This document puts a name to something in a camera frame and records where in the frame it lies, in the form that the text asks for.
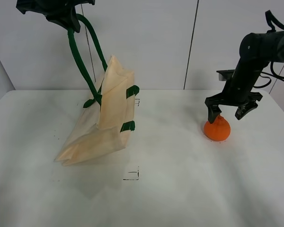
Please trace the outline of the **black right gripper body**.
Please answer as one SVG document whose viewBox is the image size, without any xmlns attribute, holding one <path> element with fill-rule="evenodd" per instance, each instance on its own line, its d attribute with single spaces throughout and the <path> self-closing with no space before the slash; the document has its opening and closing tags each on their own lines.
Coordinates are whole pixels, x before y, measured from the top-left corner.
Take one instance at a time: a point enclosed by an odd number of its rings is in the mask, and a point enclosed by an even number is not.
<svg viewBox="0 0 284 227">
<path fill-rule="evenodd" d="M 269 61 L 254 59 L 250 61 L 239 60 L 232 78 L 225 81 L 222 92 L 205 99 L 205 104 L 218 104 L 229 106 L 242 106 L 250 101 L 260 101 L 262 95 L 253 93 L 253 89 L 262 70 Z"/>
</svg>

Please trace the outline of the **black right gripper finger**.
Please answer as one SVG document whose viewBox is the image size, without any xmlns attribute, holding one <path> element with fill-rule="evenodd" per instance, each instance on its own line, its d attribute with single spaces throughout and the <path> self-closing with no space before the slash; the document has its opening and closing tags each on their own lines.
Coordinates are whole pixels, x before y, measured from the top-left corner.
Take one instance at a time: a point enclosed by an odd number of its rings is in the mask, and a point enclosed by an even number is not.
<svg viewBox="0 0 284 227">
<path fill-rule="evenodd" d="M 247 104 L 244 104 L 244 105 L 238 107 L 238 109 L 235 113 L 235 117 L 238 120 L 241 120 L 246 114 L 248 114 L 252 110 L 256 109 L 257 107 L 258 107 L 258 104 L 256 103 L 256 101 L 250 101 Z"/>
<path fill-rule="evenodd" d="M 218 104 L 206 104 L 208 109 L 208 122 L 210 124 L 214 123 L 216 118 L 222 113 Z"/>
</svg>

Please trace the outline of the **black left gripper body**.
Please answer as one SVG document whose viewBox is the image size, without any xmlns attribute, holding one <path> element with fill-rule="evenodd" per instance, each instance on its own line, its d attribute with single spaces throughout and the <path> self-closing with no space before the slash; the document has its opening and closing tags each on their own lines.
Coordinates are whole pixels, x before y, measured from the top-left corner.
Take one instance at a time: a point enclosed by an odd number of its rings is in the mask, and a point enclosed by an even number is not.
<svg viewBox="0 0 284 227">
<path fill-rule="evenodd" d="M 80 23 L 75 7 L 80 4 L 94 5 L 94 0 L 18 0 L 16 8 L 22 13 L 35 12 L 65 29 L 80 32 Z"/>
</svg>

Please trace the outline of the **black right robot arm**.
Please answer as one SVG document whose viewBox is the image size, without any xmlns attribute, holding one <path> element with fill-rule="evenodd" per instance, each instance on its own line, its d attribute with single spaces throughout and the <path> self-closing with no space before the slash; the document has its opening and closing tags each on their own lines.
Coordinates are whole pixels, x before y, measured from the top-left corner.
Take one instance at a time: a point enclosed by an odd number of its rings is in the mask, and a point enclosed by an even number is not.
<svg viewBox="0 0 284 227">
<path fill-rule="evenodd" d="M 246 35 L 239 49 L 240 59 L 235 69 L 219 70 L 219 80 L 225 81 L 222 92 L 208 97 L 208 121 L 213 123 L 221 113 L 220 105 L 236 106 L 235 117 L 240 120 L 258 107 L 262 99 L 252 89 L 263 69 L 273 63 L 284 63 L 284 31 Z"/>
</svg>

